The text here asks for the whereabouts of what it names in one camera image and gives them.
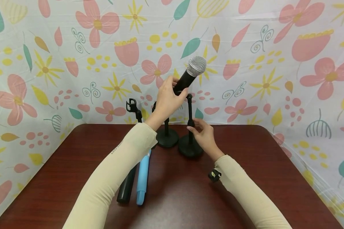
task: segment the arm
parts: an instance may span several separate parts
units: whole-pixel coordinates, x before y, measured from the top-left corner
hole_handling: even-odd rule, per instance
[[[222,173],[220,181],[237,199],[256,228],[292,228],[269,197],[251,180],[242,167],[220,150],[210,154],[215,167]]]

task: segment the blue microphone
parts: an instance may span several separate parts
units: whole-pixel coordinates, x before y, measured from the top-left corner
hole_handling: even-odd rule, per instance
[[[136,186],[136,204],[143,205],[145,193],[147,192],[149,158],[151,150],[143,157],[139,164],[138,186]]]

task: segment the right hand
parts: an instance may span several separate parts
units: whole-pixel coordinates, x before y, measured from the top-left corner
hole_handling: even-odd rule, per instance
[[[201,119],[194,118],[193,120],[196,128],[187,126],[187,129],[194,134],[200,147],[209,155],[219,150],[214,140],[213,127]]]

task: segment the arm sleeve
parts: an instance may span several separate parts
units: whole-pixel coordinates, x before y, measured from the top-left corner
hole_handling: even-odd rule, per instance
[[[157,133],[136,124],[98,165],[81,190],[64,229],[103,229],[109,205],[130,170],[157,144]]]
[[[224,155],[215,162],[223,186],[237,199],[258,229],[292,228],[280,210],[251,180],[242,167],[230,156]]]

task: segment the black clip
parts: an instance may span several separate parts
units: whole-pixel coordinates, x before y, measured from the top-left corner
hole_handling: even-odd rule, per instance
[[[213,181],[213,183],[217,182],[222,177],[222,174],[217,171],[216,169],[213,169],[209,174],[208,178]]]
[[[141,111],[136,107],[135,99],[129,99],[129,102],[126,102],[126,110],[135,113],[138,122],[142,122],[141,119],[143,118],[143,115]]]

